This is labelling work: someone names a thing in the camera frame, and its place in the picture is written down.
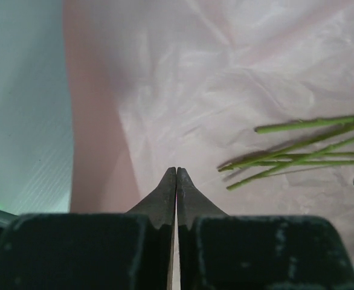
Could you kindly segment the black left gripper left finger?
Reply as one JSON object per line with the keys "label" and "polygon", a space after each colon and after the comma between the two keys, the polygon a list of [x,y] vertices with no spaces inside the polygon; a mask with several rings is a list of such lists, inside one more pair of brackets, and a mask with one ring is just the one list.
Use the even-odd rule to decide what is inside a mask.
{"label": "black left gripper left finger", "polygon": [[125,213],[24,214],[0,237],[0,289],[170,289],[176,169]]}

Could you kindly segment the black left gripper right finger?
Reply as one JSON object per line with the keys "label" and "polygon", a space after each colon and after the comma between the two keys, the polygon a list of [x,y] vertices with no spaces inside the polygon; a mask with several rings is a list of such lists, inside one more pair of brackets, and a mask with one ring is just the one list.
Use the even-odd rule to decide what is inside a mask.
{"label": "black left gripper right finger", "polygon": [[354,289],[343,242],[319,216],[230,216],[176,173],[182,289]]}

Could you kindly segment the pink wrapping paper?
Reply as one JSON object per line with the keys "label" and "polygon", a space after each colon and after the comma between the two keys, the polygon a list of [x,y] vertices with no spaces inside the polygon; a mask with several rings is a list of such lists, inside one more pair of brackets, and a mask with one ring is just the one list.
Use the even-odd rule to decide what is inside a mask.
{"label": "pink wrapping paper", "polygon": [[354,1],[65,1],[74,212],[126,211],[169,167],[229,214],[315,214],[354,259],[354,167],[217,167],[306,138],[256,126],[354,114]]}

